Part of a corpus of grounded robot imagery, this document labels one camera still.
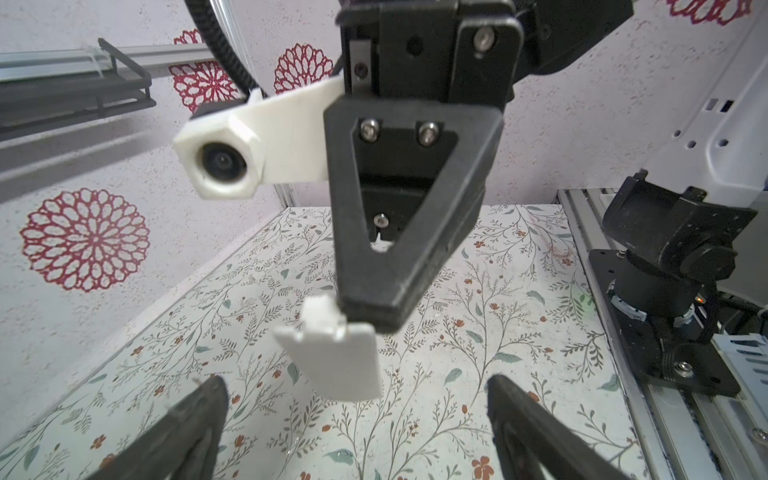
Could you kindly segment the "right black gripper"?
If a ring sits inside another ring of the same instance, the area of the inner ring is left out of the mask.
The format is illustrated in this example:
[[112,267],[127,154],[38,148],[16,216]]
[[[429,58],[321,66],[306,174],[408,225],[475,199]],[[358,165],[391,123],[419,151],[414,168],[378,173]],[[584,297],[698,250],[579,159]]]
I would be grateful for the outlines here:
[[345,89],[370,97],[324,112],[349,321],[397,332],[474,228],[524,44],[516,13],[510,1],[359,1],[337,14]]

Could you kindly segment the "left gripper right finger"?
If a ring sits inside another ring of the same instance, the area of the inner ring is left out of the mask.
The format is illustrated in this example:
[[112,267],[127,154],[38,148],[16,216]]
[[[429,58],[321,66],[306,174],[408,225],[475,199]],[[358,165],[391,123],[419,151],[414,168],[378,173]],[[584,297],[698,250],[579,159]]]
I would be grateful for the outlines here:
[[487,382],[487,412],[505,479],[624,479],[508,377]]

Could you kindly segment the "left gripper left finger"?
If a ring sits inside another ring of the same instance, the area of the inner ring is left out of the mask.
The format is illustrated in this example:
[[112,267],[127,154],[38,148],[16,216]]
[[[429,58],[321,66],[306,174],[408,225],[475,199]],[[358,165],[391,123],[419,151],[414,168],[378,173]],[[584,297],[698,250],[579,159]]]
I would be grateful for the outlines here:
[[229,405],[213,376],[173,406],[93,479],[211,479]]

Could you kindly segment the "white battery cover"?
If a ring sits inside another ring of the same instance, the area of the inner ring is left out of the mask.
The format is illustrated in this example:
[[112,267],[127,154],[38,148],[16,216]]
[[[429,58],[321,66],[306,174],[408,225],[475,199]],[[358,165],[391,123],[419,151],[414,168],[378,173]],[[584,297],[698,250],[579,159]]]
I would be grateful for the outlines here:
[[319,395],[342,402],[381,397],[376,331],[371,324],[348,321],[328,295],[307,298],[300,320],[301,328],[281,326],[274,337]]

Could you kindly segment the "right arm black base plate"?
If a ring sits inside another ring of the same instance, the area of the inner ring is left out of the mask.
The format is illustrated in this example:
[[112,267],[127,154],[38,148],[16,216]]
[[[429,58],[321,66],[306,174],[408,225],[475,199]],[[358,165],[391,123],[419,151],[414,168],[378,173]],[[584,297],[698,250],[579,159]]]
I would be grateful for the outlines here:
[[741,387],[716,348],[700,340],[695,317],[700,287],[662,272],[632,253],[588,254],[595,296],[638,382],[709,396],[735,397]]

